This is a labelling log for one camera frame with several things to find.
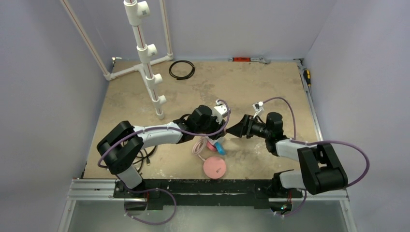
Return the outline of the blue plug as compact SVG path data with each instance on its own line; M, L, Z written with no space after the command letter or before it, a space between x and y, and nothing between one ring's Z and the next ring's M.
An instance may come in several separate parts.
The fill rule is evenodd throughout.
M217 152L221 155L226 155L226 151L223 148L222 144L219 142L214 143L214 147L216 148Z

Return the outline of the pink plug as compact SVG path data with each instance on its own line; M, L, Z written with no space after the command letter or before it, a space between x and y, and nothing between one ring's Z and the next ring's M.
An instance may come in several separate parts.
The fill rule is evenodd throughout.
M217 152L217 151L218 151L209 141L206 142L206 147L207 147L209 150L213 151L213 152Z

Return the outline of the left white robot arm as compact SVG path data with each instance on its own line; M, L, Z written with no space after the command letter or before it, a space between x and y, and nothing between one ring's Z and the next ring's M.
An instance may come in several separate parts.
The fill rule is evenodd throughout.
M143 178L133 161L142 149L181 144L196 136L218 139L224 134L229 116L227 104L218 102L213 108L200 105L192 113L163 125L133 126L129 121L122 121L97 144L101 155L98 166L117 176L131 197L140 197L144 193Z

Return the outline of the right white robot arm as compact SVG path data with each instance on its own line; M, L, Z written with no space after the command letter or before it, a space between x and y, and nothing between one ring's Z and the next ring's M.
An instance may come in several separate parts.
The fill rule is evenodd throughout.
M294 188L304 189L316 195L344 189L348 185L347 174L333 146L330 143L295 143L285 136L282 115L279 113L268 113L265 122L261 122L258 116L244 115L240 122L227 129L227 133L238 138L263 138L269 153L299 163L299 170L286 170L274 174L271 190L276 196L282 197Z

